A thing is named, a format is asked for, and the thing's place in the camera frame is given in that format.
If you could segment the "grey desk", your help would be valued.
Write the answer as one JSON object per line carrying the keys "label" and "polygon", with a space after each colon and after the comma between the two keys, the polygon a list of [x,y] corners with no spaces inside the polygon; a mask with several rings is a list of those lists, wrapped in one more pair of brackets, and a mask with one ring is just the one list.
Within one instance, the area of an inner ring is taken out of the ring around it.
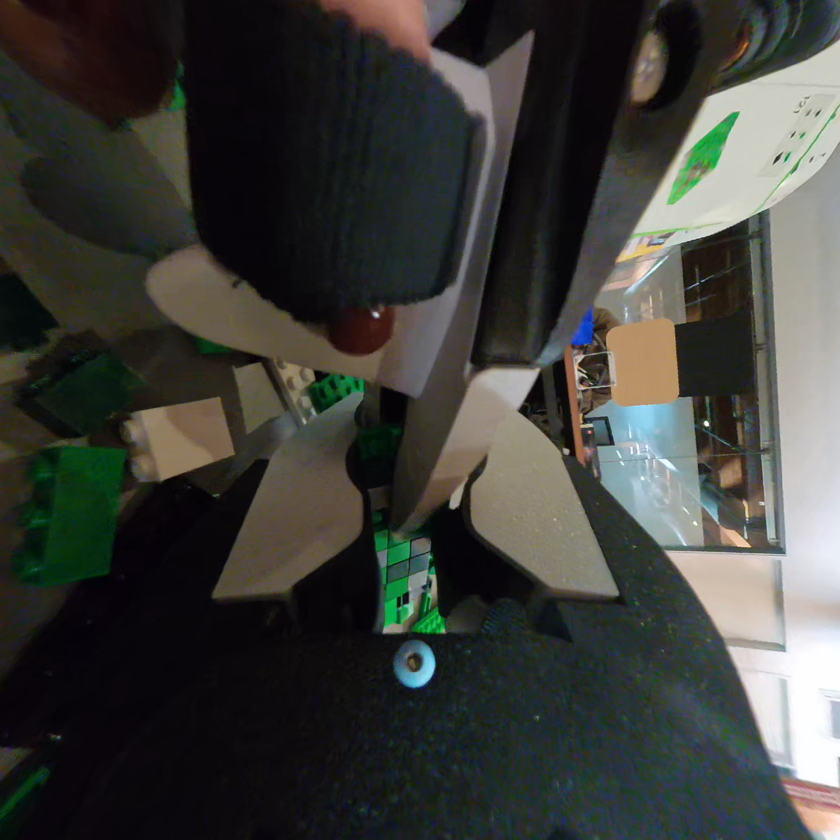
{"label": "grey desk", "polygon": [[144,379],[132,409],[223,401],[232,458],[188,479],[213,494],[294,430],[267,373],[242,354],[205,356],[145,291],[151,265],[197,242],[186,173],[184,114],[113,128],[53,95],[2,56],[2,267],[58,321],[42,350],[2,351],[2,671],[67,598],[66,587],[19,583],[10,569],[27,462],[59,438],[15,405],[41,354],[94,332]]}

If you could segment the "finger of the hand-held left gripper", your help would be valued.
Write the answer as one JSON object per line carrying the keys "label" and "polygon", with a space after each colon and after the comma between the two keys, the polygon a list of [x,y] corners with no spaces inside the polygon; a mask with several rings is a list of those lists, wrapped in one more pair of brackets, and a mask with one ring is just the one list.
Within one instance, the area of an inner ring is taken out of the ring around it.
{"label": "finger of the hand-held left gripper", "polygon": [[516,413],[539,376],[539,367],[491,366],[473,378],[469,388],[469,441],[485,455],[497,430]]}
{"label": "finger of the hand-held left gripper", "polygon": [[453,317],[422,394],[407,408],[392,486],[391,524],[398,530],[415,529],[415,521],[424,519],[419,513],[424,495],[466,395],[500,200],[500,167],[493,164]]}

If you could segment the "large green brick box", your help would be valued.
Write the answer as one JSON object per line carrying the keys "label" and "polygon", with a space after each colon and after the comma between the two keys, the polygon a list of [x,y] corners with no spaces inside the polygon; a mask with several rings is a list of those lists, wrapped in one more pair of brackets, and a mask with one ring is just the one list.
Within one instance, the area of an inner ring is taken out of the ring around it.
{"label": "large green brick box", "polygon": [[384,634],[444,634],[429,522],[412,532],[374,531],[381,587],[376,629]]}

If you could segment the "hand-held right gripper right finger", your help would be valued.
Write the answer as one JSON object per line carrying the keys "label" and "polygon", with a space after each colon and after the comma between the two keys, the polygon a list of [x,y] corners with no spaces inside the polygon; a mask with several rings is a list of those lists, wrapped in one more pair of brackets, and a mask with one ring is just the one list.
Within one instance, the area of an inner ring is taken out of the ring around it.
{"label": "hand-held right gripper right finger", "polygon": [[618,599],[561,450],[525,416],[500,424],[461,509],[471,534],[545,594]]}

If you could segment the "person's left hand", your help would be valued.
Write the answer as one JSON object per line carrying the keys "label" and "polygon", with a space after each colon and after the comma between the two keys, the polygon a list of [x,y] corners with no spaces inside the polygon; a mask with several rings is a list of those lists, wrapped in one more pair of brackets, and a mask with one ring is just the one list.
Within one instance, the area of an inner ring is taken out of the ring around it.
{"label": "person's left hand", "polygon": [[109,125],[152,114],[178,68],[189,113],[241,112],[320,62],[430,51],[423,2],[2,2],[2,52]]}

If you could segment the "wooden edged table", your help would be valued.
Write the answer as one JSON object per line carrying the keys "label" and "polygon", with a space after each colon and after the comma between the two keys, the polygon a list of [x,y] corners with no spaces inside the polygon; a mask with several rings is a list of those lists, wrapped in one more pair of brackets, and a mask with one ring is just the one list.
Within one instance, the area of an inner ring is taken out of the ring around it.
{"label": "wooden edged table", "polygon": [[568,392],[570,404],[570,430],[574,444],[574,456],[581,466],[586,466],[585,446],[582,434],[581,412],[579,407],[579,393],[578,382],[576,378],[576,368],[574,364],[574,353],[571,345],[567,346],[563,352],[563,368],[566,380],[566,389]]}

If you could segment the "white studded plate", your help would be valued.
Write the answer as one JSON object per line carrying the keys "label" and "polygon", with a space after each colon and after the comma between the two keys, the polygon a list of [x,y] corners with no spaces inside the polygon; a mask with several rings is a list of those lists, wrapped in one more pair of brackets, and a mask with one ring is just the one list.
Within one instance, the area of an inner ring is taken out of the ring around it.
{"label": "white studded plate", "polygon": [[314,370],[283,360],[268,360],[271,375],[281,401],[298,426],[307,424],[317,411],[309,396],[309,388],[316,381]]}

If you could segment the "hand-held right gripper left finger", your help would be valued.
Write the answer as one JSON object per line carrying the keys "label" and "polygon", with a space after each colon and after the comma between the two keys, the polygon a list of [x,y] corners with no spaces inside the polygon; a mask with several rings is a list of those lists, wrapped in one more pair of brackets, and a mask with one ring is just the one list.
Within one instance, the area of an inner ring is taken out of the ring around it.
{"label": "hand-held right gripper left finger", "polygon": [[213,590],[216,602],[284,595],[347,549],[364,524],[346,465],[362,394],[300,427],[269,458]]}

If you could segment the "instruction booklet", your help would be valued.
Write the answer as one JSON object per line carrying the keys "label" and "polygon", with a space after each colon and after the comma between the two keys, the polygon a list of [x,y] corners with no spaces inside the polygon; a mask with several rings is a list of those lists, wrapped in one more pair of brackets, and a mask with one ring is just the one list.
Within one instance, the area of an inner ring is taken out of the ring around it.
{"label": "instruction booklet", "polygon": [[709,96],[631,237],[679,230],[668,248],[769,210],[816,175],[838,141],[836,41]]}

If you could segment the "clear acrylic stand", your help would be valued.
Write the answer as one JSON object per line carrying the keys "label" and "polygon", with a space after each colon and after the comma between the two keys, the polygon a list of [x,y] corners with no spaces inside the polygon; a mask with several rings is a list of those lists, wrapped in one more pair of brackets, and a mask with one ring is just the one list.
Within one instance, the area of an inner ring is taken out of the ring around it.
{"label": "clear acrylic stand", "polygon": [[612,389],[617,384],[614,353],[609,350],[594,353],[573,353],[574,382],[580,392]]}

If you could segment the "pile of green bricks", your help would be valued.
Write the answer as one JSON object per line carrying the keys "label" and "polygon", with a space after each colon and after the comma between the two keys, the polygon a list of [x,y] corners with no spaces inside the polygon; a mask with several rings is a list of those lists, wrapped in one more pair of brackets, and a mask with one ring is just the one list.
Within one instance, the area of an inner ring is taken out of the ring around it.
{"label": "pile of green bricks", "polygon": [[[69,352],[16,391],[15,404],[27,416],[61,439],[92,441],[121,428],[130,414],[159,407],[130,411],[145,391],[143,377],[101,343],[74,335],[68,340]],[[108,574],[128,474],[123,437],[118,447],[40,449],[29,461],[31,494],[20,512],[24,537],[13,558],[18,578],[65,585]]]}

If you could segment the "white brick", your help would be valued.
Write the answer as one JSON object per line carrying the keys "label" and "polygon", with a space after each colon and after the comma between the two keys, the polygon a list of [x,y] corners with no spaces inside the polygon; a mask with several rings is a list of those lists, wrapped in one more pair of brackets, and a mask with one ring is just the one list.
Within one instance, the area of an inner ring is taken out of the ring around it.
{"label": "white brick", "polygon": [[143,409],[121,425],[129,467],[139,482],[168,480],[235,455],[218,396]]}

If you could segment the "yellow printed box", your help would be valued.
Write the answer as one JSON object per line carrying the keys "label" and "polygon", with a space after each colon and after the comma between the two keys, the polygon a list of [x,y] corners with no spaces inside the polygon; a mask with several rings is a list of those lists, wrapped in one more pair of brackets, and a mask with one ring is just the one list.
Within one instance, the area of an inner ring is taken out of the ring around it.
{"label": "yellow printed box", "polygon": [[680,233],[679,230],[669,230],[633,236],[627,240],[619,256],[616,257],[616,264],[655,254],[670,245],[672,238],[678,233]]}

